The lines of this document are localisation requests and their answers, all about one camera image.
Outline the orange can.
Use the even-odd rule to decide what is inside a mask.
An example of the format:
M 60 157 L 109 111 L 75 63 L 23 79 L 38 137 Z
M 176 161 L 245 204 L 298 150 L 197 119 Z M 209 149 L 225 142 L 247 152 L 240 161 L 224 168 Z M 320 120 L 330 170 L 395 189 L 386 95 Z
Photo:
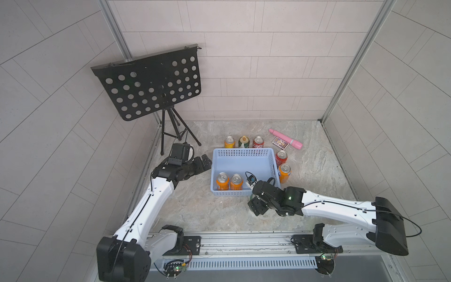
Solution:
M 224 148 L 231 149 L 231 148 L 235 148 L 235 146 L 236 146 L 236 141 L 232 136 L 228 136 L 225 138 Z
M 218 191 L 225 191 L 230 189 L 230 179 L 228 174 L 221 172 L 216 178 L 216 186 Z
M 236 173 L 230 178 L 231 190 L 243 190 L 243 178 L 240 174 Z
M 291 175 L 291 167 L 286 163 L 281 164 L 278 167 L 278 174 L 280 183 L 286 183 Z

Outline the red cola can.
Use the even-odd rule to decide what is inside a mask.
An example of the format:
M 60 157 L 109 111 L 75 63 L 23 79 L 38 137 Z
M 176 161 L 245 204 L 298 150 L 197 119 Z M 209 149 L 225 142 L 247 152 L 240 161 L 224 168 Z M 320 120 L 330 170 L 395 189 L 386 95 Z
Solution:
M 252 148 L 263 148 L 264 147 L 264 139 L 261 136 L 256 136 L 253 139 Z

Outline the green white beer can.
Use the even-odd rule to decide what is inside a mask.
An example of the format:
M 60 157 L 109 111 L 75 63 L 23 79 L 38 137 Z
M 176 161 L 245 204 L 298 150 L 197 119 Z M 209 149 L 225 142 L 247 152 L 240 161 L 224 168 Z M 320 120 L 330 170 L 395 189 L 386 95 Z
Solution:
M 249 140 L 249 138 L 246 137 L 246 136 L 242 136 L 238 140 L 238 147 L 239 148 L 249 148 L 250 147 L 250 140 Z

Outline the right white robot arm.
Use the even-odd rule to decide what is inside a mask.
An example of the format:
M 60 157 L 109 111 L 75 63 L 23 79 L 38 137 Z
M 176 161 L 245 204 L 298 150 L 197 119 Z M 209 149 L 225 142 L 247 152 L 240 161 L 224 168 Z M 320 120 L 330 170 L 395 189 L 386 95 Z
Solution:
M 275 210 L 281 216 L 316 216 L 340 224 L 317 224 L 312 243 L 339 248 L 350 244 L 374 244 L 379 250 L 396 256 L 409 253 L 405 217 L 386 198 L 359 202 L 319 195 L 296 187 L 280 189 L 270 182 L 252 184 L 253 198 L 248 202 L 252 212 L 263 215 Z

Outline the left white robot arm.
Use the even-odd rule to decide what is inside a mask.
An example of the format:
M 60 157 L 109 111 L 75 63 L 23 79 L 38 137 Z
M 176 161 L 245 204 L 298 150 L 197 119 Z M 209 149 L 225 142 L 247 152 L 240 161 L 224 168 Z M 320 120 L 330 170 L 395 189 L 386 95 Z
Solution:
M 179 182 L 211 169 L 207 155 L 188 161 L 167 157 L 152 171 L 150 184 L 131 215 L 112 237 L 96 248 L 98 276 L 102 282 L 144 282 L 152 263 L 181 247 L 182 229 L 166 227 L 148 239 L 157 215 Z

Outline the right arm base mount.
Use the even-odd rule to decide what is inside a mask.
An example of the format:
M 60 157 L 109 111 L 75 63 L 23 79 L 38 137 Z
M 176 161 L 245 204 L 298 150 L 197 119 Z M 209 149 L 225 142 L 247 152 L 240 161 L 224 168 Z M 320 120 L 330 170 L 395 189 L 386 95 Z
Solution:
M 312 234 L 307 235 L 293 235 L 291 237 L 291 243 L 294 245 L 296 253 L 301 254 L 340 254 L 343 252 L 343 248 L 332 247 L 325 243 L 323 238 L 324 223 L 318 223 L 315 225 Z

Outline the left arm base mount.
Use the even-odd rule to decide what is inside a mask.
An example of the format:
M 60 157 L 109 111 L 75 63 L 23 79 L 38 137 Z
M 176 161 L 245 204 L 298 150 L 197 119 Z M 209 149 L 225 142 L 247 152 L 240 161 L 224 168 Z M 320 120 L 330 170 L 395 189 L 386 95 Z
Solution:
M 199 255 L 200 245 L 202 242 L 201 236 L 186 236 L 182 227 L 174 225 L 165 225 L 160 229 L 162 231 L 173 231 L 177 234 L 177 239 L 174 248 L 167 250 L 163 256 L 183 256 Z

